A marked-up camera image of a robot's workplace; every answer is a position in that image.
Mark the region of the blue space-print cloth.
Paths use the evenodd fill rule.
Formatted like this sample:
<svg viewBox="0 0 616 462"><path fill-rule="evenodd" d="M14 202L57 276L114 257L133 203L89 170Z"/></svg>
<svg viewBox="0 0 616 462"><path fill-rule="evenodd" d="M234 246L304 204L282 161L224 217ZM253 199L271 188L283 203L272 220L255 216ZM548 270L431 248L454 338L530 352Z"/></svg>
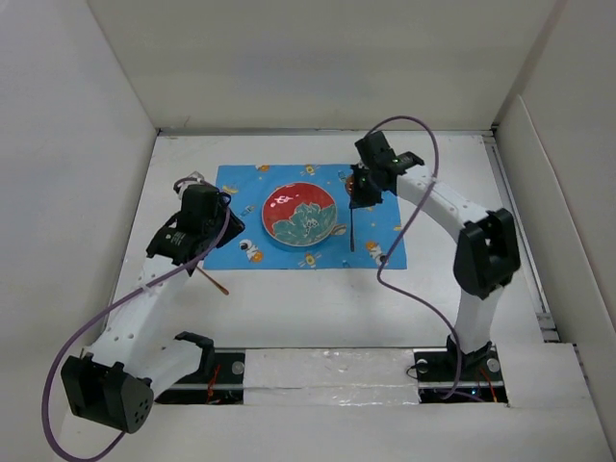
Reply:
<svg viewBox="0 0 616 462"><path fill-rule="evenodd" d="M351 168L330 165L221 166L216 184L232 196L231 209L244 222L243 233L205 260L207 270L375 269L401 229L398 201L385 194L382 203L353 210L355 251L349 249ZM295 182L323 187L336 201L338 222L329 237L309 247L276 243L265 231L261 211L277 188Z"/></svg>

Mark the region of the copper spoon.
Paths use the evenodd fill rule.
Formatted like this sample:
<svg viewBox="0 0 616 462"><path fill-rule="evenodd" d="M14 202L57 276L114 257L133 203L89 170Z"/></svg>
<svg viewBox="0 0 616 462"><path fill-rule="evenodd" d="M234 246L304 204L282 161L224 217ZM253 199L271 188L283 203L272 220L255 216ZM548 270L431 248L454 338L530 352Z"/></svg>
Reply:
<svg viewBox="0 0 616 462"><path fill-rule="evenodd" d="M352 174L346 179L346 192L349 196L349 249L351 252L355 251L355 238L354 238L354 217L353 217L353 189L354 189L354 176Z"/></svg>

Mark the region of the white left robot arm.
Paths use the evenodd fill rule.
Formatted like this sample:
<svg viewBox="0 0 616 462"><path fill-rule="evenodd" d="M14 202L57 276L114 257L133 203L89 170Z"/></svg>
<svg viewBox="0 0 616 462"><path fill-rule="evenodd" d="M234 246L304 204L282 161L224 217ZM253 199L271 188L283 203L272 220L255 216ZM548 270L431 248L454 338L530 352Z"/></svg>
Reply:
<svg viewBox="0 0 616 462"><path fill-rule="evenodd" d="M136 288L112 312L105 331L79 356L69 356L61 379L71 412L124 433L135 433L155 399L184 377L210 378L212 339L183 331L162 341L164 312L198 264L244 231L231 196L195 183L180 194L181 208L154 235Z"/></svg>

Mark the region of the copper fork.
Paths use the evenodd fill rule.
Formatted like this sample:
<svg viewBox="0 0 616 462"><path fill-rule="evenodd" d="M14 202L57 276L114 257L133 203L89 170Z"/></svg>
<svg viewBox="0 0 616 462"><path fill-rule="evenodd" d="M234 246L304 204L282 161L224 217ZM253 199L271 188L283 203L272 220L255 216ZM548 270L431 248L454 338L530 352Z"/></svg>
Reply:
<svg viewBox="0 0 616 462"><path fill-rule="evenodd" d="M230 293L229 291L222 286L220 283L217 282L216 279L214 279L211 275L209 275L203 268L197 267L196 268L198 270L198 272L203 275L211 284L213 284L221 293L223 293L226 296L229 296Z"/></svg>

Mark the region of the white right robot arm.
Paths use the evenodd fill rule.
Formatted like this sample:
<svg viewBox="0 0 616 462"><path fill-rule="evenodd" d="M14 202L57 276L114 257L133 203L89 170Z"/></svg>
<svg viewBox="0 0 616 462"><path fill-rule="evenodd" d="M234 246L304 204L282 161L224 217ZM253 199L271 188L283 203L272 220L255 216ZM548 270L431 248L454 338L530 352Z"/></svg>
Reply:
<svg viewBox="0 0 616 462"><path fill-rule="evenodd" d="M504 209L489 210L437 178L423 159L396 154L381 131L355 143L360 162L347 181L349 207L368 208L391 193L416 206L411 218L427 214L453 239L453 275L460 288L445 367L458 379L476 372L491 347L491 326L504 288L520 269L515 220Z"/></svg>

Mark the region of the red and teal plate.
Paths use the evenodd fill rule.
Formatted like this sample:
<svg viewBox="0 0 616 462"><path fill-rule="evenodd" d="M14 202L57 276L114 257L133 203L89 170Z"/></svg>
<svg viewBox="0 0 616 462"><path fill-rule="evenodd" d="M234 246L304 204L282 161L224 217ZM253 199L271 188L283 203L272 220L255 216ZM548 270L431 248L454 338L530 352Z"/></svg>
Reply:
<svg viewBox="0 0 616 462"><path fill-rule="evenodd" d="M323 187L295 182L275 189L265 199L261 222L276 243L309 247L329 237L338 222L338 207Z"/></svg>

